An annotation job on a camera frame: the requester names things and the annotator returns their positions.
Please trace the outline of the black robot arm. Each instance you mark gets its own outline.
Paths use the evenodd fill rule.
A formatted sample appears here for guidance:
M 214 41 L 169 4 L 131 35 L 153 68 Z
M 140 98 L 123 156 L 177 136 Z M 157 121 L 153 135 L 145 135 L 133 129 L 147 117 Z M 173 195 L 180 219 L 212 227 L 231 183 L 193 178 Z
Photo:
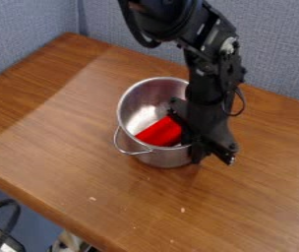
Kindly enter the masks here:
M 234 101 L 247 73 L 236 28 L 206 0 L 116 0 L 137 43 L 156 48 L 172 41 L 184 51 L 188 70 L 185 98 L 169 100 L 168 114 L 183 126 L 191 161 L 215 155 L 232 164 L 239 145 L 228 119 L 240 115 Z

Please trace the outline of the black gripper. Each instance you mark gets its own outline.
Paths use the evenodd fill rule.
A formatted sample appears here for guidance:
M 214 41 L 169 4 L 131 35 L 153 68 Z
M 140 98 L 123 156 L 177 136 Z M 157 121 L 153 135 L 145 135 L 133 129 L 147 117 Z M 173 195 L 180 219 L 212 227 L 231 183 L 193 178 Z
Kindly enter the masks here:
M 169 107 L 171 117 L 183 127 L 183 141 L 189 144 L 191 162 L 199 164 L 207 156 L 215 155 L 231 165 L 239 148 L 222 105 L 199 105 L 172 97 Z

